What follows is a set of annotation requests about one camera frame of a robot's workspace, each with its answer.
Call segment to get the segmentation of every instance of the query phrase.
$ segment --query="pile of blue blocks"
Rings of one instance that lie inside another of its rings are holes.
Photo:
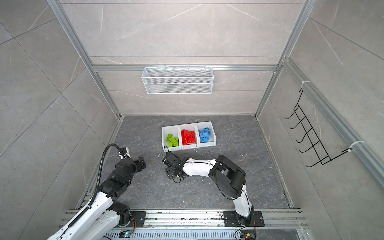
[[[199,130],[199,135],[201,142],[208,142],[211,132],[209,131],[209,128],[206,127],[203,130]]]

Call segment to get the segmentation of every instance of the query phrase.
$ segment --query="mesh basket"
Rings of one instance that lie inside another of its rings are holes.
[[[147,67],[141,76],[148,94],[212,93],[211,67]]]

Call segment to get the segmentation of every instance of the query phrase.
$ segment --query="black wire hook rack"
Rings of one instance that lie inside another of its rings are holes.
[[[308,148],[308,149],[305,150],[305,151],[301,151],[301,150],[299,150],[299,151],[304,153],[304,152],[307,152],[308,150],[310,150],[311,148],[313,148],[314,151],[315,151],[315,153],[316,153],[316,155],[317,155],[317,158],[319,159],[319,161],[317,161],[317,162],[314,163],[313,165],[310,165],[310,166],[305,165],[305,166],[306,166],[306,167],[313,167],[313,166],[315,166],[315,165],[318,164],[318,163],[321,163],[322,165],[324,165],[324,164],[326,164],[326,163],[328,163],[328,162],[330,162],[330,161],[332,161],[332,160],[334,160],[334,159],[340,157],[341,155],[350,152],[350,151],[352,150],[351,147],[349,147],[349,148],[347,148],[347,149],[341,151],[341,154],[339,154],[338,156],[336,156],[336,157],[334,157],[334,158],[331,158],[331,157],[330,157],[330,155],[328,154],[327,150],[325,149],[323,143],[321,142],[319,136],[317,135],[316,131],[314,130],[314,128],[313,128],[311,122],[309,121],[309,119],[307,118],[307,116],[305,115],[304,111],[302,110],[302,108],[301,108],[300,105],[299,105],[300,98],[301,98],[301,96],[302,96],[302,94],[303,94],[303,89],[302,89],[302,88],[300,89],[299,94],[300,94],[300,97],[299,97],[299,99],[298,99],[296,105],[293,107],[293,113],[292,113],[292,115],[291,115],[289,118],[286,118],[286,117],[284,117],[284,118],[285,118],[285,119],[290,119],[294,114],[296,115],[296,117],[300,120],[299,123],[298,123],[295,127],[289,127],[289,128],[290,128],[290,129],[295,129],[299,124],[301,124],[301,126],[303,127],[303,129],[304,129],[304,131],[305,131],[305,134],[304,134],[303,138],[301,139],[301,141],[297,141],[297,140],[296,140],[296,142],[297,142],[297,143],[301,143],[301,142],[304,140],[305,136],[308,136],[308,139],[309,139],[309,141],[310,141],[310,143],[311,143],[311,145],[312,145],[310,148]],[[297,112],[296,112],[298,109],[300,109],[300,111],[301,111],[301,112],[303,113],[303,115],[304,115],[304,117],[301,118],[301,119],[300,119],[299,115],[298,115]],[[304,119],[306,119],[306,120],[308,121],[309,125],[311,126],[311,128],[309,128],[308,130],[306,130],[306,128],[305,128],[304,125],[303,125],[303,120],[304,120]],[[317,142],[315,142],[315,143],[312,142],[310,136],[308,135],[308,133],[309,133],[311,130],[314,132],[314,134],[315,134],[316,137],[317,137]],[[321,146],[323,147],[325,153],[327,154],[327,156],[324,157],[324,158],[322,158],[322,159],[320,158],[320,156],[319,156],[319,154],[318,154],[318,152],[317,152],[317,150],[316,150],[316,148],[315,148],[315,145],[317,145],[317,144],[319,144],[319,143],[321,144]]]

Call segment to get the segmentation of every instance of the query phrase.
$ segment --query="gray wall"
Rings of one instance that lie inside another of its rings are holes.
[[[62,0],[94,64],[277,64],[301,0]],[[100,72],[121,114],[255,113],[271,72],[215,72],[212,94],[145,92]]]
[[[0,7],[0,238],[46,239],[115,117],[45,0]]]
[[[382,1],[319,0],[290,56],[344,119],[383,157],[384,60]],[[384,191],[353,153],[316,162],[302,127],[291,130],[300,84],[283,70],[260,122],[295,207],[316,239],[382,239]],[[348,148],[305,92],[305,114],[331,157]],[[317,151],[325,157],[324,149]]]

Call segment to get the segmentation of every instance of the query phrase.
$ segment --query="robotic arm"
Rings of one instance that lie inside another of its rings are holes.
[[[111,146],[118,149],[121,160],[115,165],[116,169],[108,179],[99,186],[104,157]],[[127,190],[133,175],[144,168],[146,164],[143,156],[134,161],[129,155],[128,148],[109,144],[101,157],[94,195],[64,227],[48,240],[99,240],[115,226],[127,226],[131,220],[129,206],[117,202],[117,199]]]
[[[248,226],[251,222],[250,213],[253,212],[253,205],[249,201],[245,187],[245,172],[223,155],[212,160],[195,160],[192,158],[180,159],[170,151],[163,159],[168,167],[165,169],[168,177],[175,183],[180,183],[186,176],[199,175],[210,177],[222,195],[233,200],[235,204],[235,224]]]

